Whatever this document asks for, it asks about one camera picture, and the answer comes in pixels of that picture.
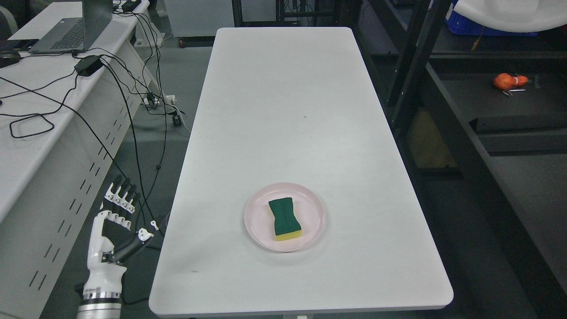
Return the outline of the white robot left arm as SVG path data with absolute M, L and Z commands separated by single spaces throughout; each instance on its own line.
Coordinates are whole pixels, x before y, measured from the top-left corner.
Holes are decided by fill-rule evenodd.
M 121 293 L 94 292 L 83 295 L 78 307 L 77 319 L 119 319 Z

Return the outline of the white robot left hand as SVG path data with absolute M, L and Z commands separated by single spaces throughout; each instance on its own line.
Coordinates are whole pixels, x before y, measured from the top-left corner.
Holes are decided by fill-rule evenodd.
M 139 197 L 136 185 L 120 175 L 107 188 L 93 219 L 87 254 L 89 278 L 83 288 L 83 299 L 119 298 L 126 272 L 124 262 L 145 248 L 161 230 L 156 220 L 147 226 L 132 227 L 131 219 L 136 213 Z M 105 235 L 105 226 L 125 230 L 125 242 L 115 245 Z

